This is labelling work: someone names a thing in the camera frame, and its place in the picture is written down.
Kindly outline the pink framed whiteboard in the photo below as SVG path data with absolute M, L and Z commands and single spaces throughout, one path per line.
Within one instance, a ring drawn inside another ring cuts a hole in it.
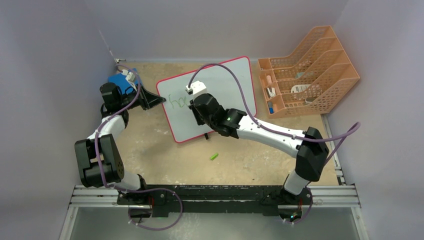
M 237 124 L 242 112 L 257 114 L 250 59 L 241 56 L 156 84 L 173 139 L 202 137 L 222 124 Z

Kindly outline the green marker cap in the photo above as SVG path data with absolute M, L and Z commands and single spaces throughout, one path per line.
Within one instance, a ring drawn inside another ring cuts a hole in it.
M 217 157 L 219 156 L 219 153 L 215 153 L 215 154 L 213 154 L 209 159 L 211 160 L 211 161 L 213 161 L 213 160 L 215 160 Z

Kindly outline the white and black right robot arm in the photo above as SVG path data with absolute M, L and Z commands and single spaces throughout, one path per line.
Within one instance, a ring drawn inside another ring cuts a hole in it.
M 225 109 L 210 93 L 192 99 L 188 107 L 199 126 L 207 125 L 223 137 L 258 142 L 295 158 L 295 168 L 280 191 L 284 202 L 294 203 L 306 185 L 320 180 L 329 149 L 318 129 L 296 130 L 264 122 L 245 111 Z

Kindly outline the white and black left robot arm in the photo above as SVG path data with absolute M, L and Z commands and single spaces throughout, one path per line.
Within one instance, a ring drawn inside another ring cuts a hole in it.
M 108 82 L 99 90 L 103 98 L 100 108 L 101 128 L 74 144 L 81 183 L 85 187 L 108 186 L 121 192 L 130 192 L 130 199 L 142 205 L 149 199 L 146 182 L 141 175 L 124 169 L 115 140 L 128 125 L 129 109 L 140 106 L 143 110 L 149 110 L 166 99 L 147 91 L 143 86 L 140 93 L 136 90 L 127 93 L 122 92 L 115 83 Z

